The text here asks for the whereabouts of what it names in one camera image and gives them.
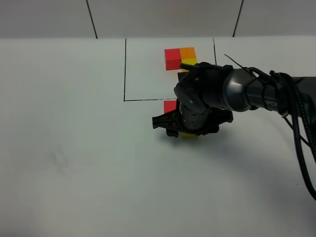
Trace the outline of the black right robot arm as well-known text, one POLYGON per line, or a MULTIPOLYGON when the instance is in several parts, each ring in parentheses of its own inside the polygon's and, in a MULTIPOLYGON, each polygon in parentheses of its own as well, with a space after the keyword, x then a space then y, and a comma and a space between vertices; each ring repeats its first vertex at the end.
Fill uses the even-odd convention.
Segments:
POLYGON ((189 65, 182 63, 185 72, 174 88, 177 97, 175 110, 153 117, 153 128, 164 128, 168 136, 179 133, 196 136, 217 133, 223 123, 233 121, 233 112, 264 108, 281 116, 294 111, 307 120, 308 128, 316 132, 316 108, 312 97, 293 89, 302 78, 283 73, 269 75, 257 68, 233 68, 209 63, 189 65))

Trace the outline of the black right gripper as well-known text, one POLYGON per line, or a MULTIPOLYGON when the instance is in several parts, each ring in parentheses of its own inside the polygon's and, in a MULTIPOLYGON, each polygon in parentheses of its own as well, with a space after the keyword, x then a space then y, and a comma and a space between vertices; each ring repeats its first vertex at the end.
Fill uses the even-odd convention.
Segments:
POLYGON ((153 128, 164 128, 168 136, 178 136, 179 133, 191 135, 207 135, 217 133, 219 125, 231 123, 233 113, 228 110, 207 110, 202 114, 194 111, 174 110, 153 117, 153 128))

